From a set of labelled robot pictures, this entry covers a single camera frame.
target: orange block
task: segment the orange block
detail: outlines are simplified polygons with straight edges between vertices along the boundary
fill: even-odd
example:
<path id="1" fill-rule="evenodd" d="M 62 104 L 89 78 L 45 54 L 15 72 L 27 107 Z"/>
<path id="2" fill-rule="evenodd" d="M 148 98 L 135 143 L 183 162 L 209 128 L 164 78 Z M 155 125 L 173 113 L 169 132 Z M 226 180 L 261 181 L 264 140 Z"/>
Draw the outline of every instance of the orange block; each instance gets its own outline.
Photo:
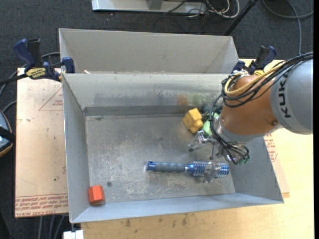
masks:
<path id="1" fill-rule="evenodd" d="M 95 185 L 88 189 L 89 202 L 91 204 L 98 204 L 105 200 L 103 187 L 101 185 Z"/>

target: blue clamp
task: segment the blue clamp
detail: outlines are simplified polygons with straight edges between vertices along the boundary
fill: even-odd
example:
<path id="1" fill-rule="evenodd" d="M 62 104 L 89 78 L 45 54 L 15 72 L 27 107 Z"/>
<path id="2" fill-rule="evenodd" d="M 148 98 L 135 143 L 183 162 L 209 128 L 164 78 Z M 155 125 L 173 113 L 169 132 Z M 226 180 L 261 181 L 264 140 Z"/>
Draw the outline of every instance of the blue clamp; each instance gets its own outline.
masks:
<path id="1" fill-rule="evenodd" d="M 26 63 L 24 74 L 34 80 L 50 79 L 61 82 L 61 74 L 52 68 L 48 62 L 42 61 L 39 46 L 40 39 L 29 42 L 27 39 L 22 39 L 14 45 L 14 53 Z M 75 73 L 74 63 L 70 57 L 63 58 L 61 65 L 65 66 L 65 72 Z"/>
<path id="2" fill-rule="evenodd" d="M 256 70 L 264 70 L 265 66 L 274 60 L 277 52 L 272 46 L 261 46 L 257 59 L 249 65 L 249 74 L 253 74 Z"/>
<path id="3" fill-rule="evenodd" d="M 238 60 L 238 62 L 236 63 L 236 65 L 234 66 L 233 70 L 231 71 L 231 73 L 234 73 L 235 71 L 239 72 L 241 70 L 243 70 L 245 67 L 245 62 L 242 60 Z"/>

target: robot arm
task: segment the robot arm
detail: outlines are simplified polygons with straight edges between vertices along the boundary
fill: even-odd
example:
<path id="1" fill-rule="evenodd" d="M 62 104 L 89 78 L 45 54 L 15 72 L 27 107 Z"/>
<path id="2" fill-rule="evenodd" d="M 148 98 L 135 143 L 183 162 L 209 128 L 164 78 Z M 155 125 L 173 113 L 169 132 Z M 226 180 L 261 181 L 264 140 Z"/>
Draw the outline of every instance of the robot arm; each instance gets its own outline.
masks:
<path id="1" fill-rule="evenodd" d="M 313 132 L 312 52 L 259 75 L 249 69 L 233 71 L 222 82 L 223 105 L 218 98 L 210 107 L 211 159 L 222 155 L 235 164 L 246 163 L 250 155 L 245 144 L 280 127 L 300 134 Z M 201 134 L 196 137 L 190 151 L 204 143 Z"/>
<path id="2" fill-rule="evenodd" d="M 243 94 L 240 88 L 247 86 L 258 76 L 240 78 L 228 91 L 229 97 Z M 260 86 L 265 77 L 253 88 Z M 267 134 L 282 127 L 300 134 L 313 132 L 313 59 L 290 66 L 271 81 L 264 84 L 256 97 L 236 106 L 246 98 L 229 100 L 221 112 L 223 128 L 235 135 Z"/>

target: dark gray carpet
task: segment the dark gray carpet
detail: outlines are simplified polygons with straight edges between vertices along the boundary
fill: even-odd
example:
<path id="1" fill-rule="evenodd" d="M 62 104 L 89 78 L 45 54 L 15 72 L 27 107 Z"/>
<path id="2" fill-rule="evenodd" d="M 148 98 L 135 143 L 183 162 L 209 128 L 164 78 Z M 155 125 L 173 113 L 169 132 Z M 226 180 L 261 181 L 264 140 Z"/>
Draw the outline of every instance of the dark gray carpet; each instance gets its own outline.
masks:
<path id="1" fill-rule="evenodd" d="M 248 1 L 239 0 L 242 9 Z M 283 15 L 295 15 L 289 3 L 298 15 L 314 9 L 314 0 L 265 2 Z M 206 24 L 203 16 L 186 18 L 173 13 L 168 16 L 142 12 L 92 12 L 91 0 L 0 0 L 0 81 L 23 65 L 12 51 L 18 40 L 40 38 L 42 54 L 59 51 L 59 28 L 223 35 L 234 22 L 216 15 L 207 18 Z M 314 17 L 301 19 L 300 24 L 301 53 L 306 53 L 313 50 Z M 231 35 L 240 58 L 255 58 L 261 45 L 272 45 L 278 53 L 277 59 L 288 59 L 299 53 L 298 21 L 274 15 L 265 8 L 262 0 L 252 7 Z M 16 83 L 10 83 L 0 96 L 0 109 L 15 99 Z M 14 132 L 15 113 L 15 106 L 6 111 Z M 14 157 L 13 148 L 0 158 L 0 212 L 15 239 L 37 238 L 39 218 L 15 219 L 13 215 Z M 55 218 L 53 229 L 56 229 L 59 219 L 58 216 Z M 49 238 L 50 223 L 51 216 L 44 217 L 41 238 Z M 62 230 L 69 229 L 70 225 L 64 219 Z"/>

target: yellow block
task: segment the yellow block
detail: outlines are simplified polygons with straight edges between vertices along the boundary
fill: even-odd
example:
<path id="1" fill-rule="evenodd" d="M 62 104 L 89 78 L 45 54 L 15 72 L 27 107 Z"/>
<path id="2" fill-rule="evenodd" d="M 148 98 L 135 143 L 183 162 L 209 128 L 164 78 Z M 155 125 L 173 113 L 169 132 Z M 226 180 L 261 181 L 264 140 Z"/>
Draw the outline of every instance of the yellow block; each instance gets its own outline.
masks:
<path id="1" fill-rule="evenodd" d="M 201 127 L 203 127 L 202 115 L 197 108 L 189 110 L 182 122 L 192 133 L 196 133 Z"/>

